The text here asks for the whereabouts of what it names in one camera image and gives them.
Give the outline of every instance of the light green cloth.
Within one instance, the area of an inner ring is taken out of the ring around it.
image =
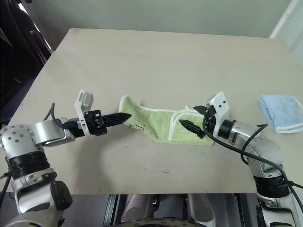
[[[207,136],[200,139],[180,124],[179,119],[185,119],[195,125],[202,125],[204,116],[196,110],[150,109],[136,105],[129,96],[123,96],[120,101],[119,112],[132,115],[124,124],[143,131],[156,142],[206,146],[211,146],[214,143]]]

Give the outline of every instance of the black cable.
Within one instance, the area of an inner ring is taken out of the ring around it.
[[[258,135],[263,129],[265,129],[265,128],[268,126],[268,124],[261,124],[261,125],[257,125],[257,126],[259,127],[259,129],[256,130],[256,131],[251,135],[251,137],[249,137],[249,139],[248,139],[248,140],[245,142],[245,144],[243,145],[242,150],[245,150],[246,147],[248,146],[248,144],[252,141],[252,139],[255,138],[256,135]],[[243,161],[245,164],[248,165],[248,162],[245,160],[243,154],[241,154],[241,159],[242,159],[242,161]]]
[[[51,115],[53,105],[55,105],[55,103],[52,103],[52,106],[51,106],[51,108],[49,109],[49,111],[48,111],[47,115],[45,116],[45,118],[43,119],[43,121],[46,121],[47,118]]]
[[[2,176],[0,176],[0,180],[1,180],[2,178],[4,178],[4,177],[8,177],[8,175],[9,175],[9,172],[4,173]]]
[[[294,182],[292,182],[292,181],[289,181],[289,182],[290,182],[290,184],[291,184],[292,186],[296,186],[296,187],[298,187],[298,188],[302,188],[302,189],[303,189],[303,186],[302,186],[302,185],[299,185],[299,184],[294,183]]]
[[[203,131],[206,133],[206,135],[207,135],[209,138],[211,138],[211,139],[212,139],[213,141],[215,141],[216,143],[222,145],[223,147],[228,148],[228,149],[230,149],[230,150],[233,150],[233,151],[235,151],[235,152],[237,152],[237,153],[239,153],[239,154],[243,154],[243,155],[245,155],[245,156],[247,156],[247,157],[253,158],[253,159],[257,160],[257,161],[264,162],[264,163],[266,163],[266,164],[268,164],[268,165],[270,165],[270,166],[276,168],[277,170],[279,170],[280,173],[281,173],[281,175],[283,176],[284,180],[288,183],[289,189],[292,191],[292,193],[293,193],[295,199],[297,200],[297,202],[298,202],[298,204],[299,204],[299,207],[300,207],[301,211],[303,212],[303,205],[302,205],[302,203],[301,203],[301,201],[300,201],[300,199],[299,199],[297,193],[295,192],[295,190],[294,190],[293,187],[291,186],[291,182],[287,179],[286,173],[284,172],[284,170],[283,170],[280,166],[278,166],[276,163],[273,163],[273,162],[271,162],[271,161],[269,161],[269,160],[267,160],[267,159],[265,159],[265,158],[262,158],[262,157],[253,155],[253,154],[248,153],[248,152],[246,152],[246,151],[244,151],[244,150],[240,150],[240,149],[238,149],[238,148],[235,148],[235,147],[233,147],[233,146],[231,146],[231,145],[229,145],[229,144],[227,144],[227,143],[224,143],[223,141],[217,139],[216,137],[214,137],[214,136],[207,130],[207,128],[206,128],[206,126],[205,126],[205,118],[203,119],[202,127],[203,127]]]
[[[2,189],[2,192],[1,192],[1,196],[0,196],[0,210],[1,210],[1,205],[2,205],[2,202],[4,200],[4,196],[5,196],[6,190],[8,189],[8,186],[9,186],[10,179],[11,179],[11,175],[10,175],[10,173],[8,173],[8,177],[6,178],[6,182],[5,182],[4,186],[3,186],[3,189]]]
[[[60,127],[62,128],[62,123],[59,119],[56,119],[55,118],[55,103],[52,103],[52,107],[51,107],[51,116],[52,116],[52,120],[55,121],[55,123]]]

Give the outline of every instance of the beige table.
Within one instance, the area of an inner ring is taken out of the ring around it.
[[[76,117],[80,89],[94,94],[92,110],[102,114],[116,112],[125,94],[148,107],[177,110],[224,91],[232,119],[262,124],[257,98],[286,94],[303,103],[303,73],[279,40],[71,29],[11,124],[42,120],[51,102],[57,117]],[[303,132],[278,136],[268,127],[265,133],[282,147],[289,179],[303,184]],[[76,194],[255,191],[249,168],[233,151],[159,144],[125,125],[45,152],[57,179]],[[3,152],[0,159],[5,172]]]

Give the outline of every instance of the folded blue cloth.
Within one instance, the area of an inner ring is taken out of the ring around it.
[[[263,114],[276,134],[303,130],[303,107],[293,96],[276,95],[258,98]]]

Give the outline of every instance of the white wall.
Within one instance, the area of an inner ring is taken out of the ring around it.
[[[294,0],[296,6],[287,10],[281,18],[282,27],[277,25],[272,38],[283,39],[293,57],[303,69],[303,0]]]
[[[33,0],[55,49],[71,27],[269,37],[290,0]]]

